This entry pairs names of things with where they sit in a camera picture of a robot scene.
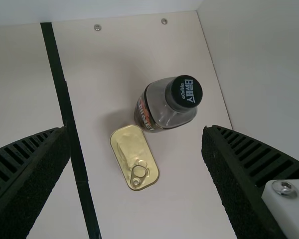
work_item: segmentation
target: bottle cap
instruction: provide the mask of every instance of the bottle cap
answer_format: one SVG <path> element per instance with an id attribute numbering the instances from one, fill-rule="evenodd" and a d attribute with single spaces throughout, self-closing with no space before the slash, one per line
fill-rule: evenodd
<path id="1" fill-rule="evenodd" d="M 200 83 L 192 76 L 178 76 L 168 87 L 170 87 L 173 100 L 181 107 L 196 107 L 203 98 L 203 90 Z"/>

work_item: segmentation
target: bolt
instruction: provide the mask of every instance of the bolt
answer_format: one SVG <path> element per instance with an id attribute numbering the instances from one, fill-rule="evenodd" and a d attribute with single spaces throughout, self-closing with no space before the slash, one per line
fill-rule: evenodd
<path id="1" fill-rule="evenodd" d="M 161 22 L 162 22 L 162 24 L 166 25 L 166 24 L 167 24 L 167 19 L 166 19 L 166 18 L 163 18 L 163 19 L 161 20 Z"/>
<path id="2" fill-rule="evenodd" d="M 274 181 L 272 188 L 276 193 L 285 198 L 296 198 L 298 196 L 296 187 L 285 180 Z"/>
<path id="3" fill-rule="evenodd" d="M 100 31 L 100 30 L 102 30 L 101 25 L 99 25 L 99 24 L 95 24 L 95 25 L 94 25 L 94 30 L 96 30 L 96 31 Z"/>
<path id="4" fill-rule="evenodd" d="M 133 179 L 133 184 L 134 184 L 134 186 L 138 186 L 139 184 L 140 184 L 140 179 L 139 178 L 135 178 L 135 179 Z"/>

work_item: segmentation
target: white panel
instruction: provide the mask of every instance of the white panel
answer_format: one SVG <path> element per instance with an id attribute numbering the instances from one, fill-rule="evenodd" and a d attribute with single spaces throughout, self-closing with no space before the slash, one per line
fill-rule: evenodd
<path id="1" fill-rule="evenodd" d="M 201 156 L 205 125 L 231 126 L 197 13 L 57 22 L 53 28 L 102 238 L 235 238 Z M 133 123 L 149 83 L 181 74 L 203 87 L 198 115 L 177 129 L 146 134 L 160 178 L 134 192 L 111 151 L 110 134 Z"/>
<path id="2" fill-rule="evenodd" d="M 199 8 L 234 130 L 299 160 L 299 0 Z"/>
<path id="3" fill-rule="evenodd" d="M 298 196 L 293 199 L 285 198 L 276 193 L 272 188 L 274 181 L 269 181 L 266 184 L 262 199 L 286 237 L 299 239 L 299 179 L 287 180 L 295 186 L 298 193 Z"/>
<path id="4" fill-rule="evenodd" d="M 197 10 L 202 0 L 0 0 L 0 25 Z"/>
<path id="5" fill-rule="evenodd" d="M 62 125 L 40 25 L 0 27 L 0 147 Z M 86 234 L 68 163 L 28 238 L 69 239 Z"/>

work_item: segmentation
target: gold tin can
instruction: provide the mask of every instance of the gold tin can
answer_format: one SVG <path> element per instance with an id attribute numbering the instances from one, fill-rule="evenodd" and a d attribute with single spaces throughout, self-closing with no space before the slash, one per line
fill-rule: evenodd
<path id="1" fill-rule="evenodd" d="M 129 188 L 139 191 L 158 180 L 159 169 L 140 127 L 118 129 L 111 135 L 110 144 Z"/>

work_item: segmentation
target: white shelf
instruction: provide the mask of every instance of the white shelf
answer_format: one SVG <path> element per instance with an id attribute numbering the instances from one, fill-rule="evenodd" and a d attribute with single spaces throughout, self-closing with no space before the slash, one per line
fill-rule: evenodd
<path id="1" fill-rule="evenodd" d="M 230 128 L 230 122 L 197 13 L 56 22 L 53 28 L 102 238 L 235 238 L 201 156 L 205 125 Z M 182 74 L 203 87 L 198 115 L 180 128 L 146 134 L 160 179 L 134 192 L 113 156 L 110 134 L 133 123 L 149 83 Z"/>

